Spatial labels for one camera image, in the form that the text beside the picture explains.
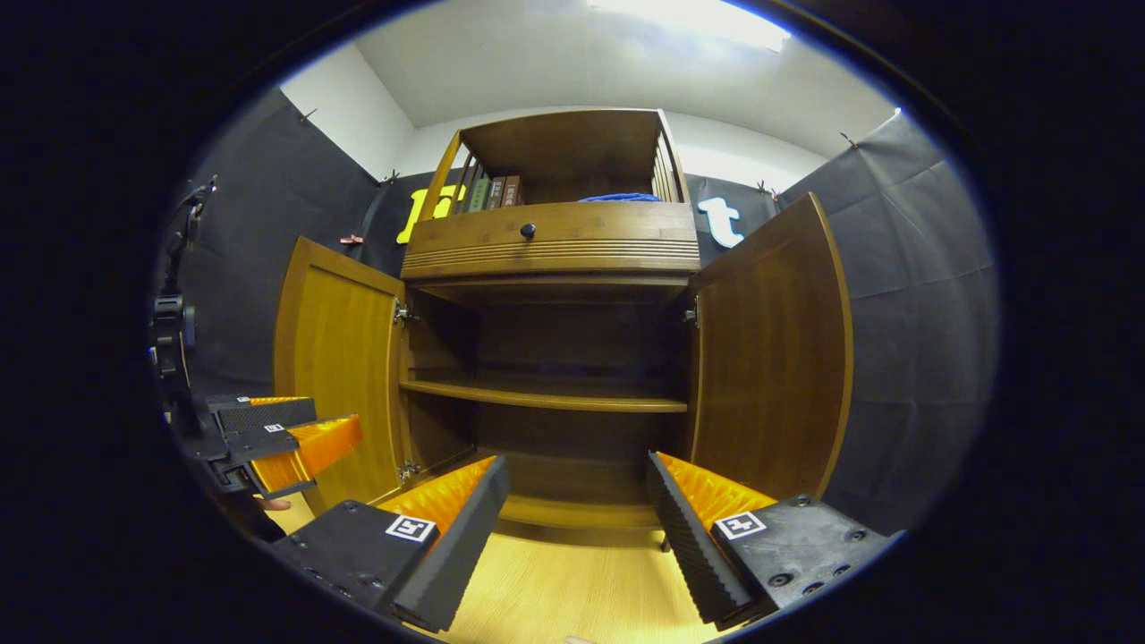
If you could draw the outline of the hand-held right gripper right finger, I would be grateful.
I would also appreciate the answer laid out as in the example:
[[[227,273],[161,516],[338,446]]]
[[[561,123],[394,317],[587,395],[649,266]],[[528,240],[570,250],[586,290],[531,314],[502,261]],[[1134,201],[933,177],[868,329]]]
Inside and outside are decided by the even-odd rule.
[[[810,494],[776,500],[648,453],[647,489],[700,619],[740,627],[804,604],[894,545]]]

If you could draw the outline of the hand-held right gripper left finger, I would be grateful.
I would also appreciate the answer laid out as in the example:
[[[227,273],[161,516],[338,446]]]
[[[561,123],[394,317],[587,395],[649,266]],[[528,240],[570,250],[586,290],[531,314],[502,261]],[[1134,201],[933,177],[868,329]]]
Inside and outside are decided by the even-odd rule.
[[[508,493],[507,460],[493,455],[380,506],[344,501],[270,550],[344,603],[449,631]]]

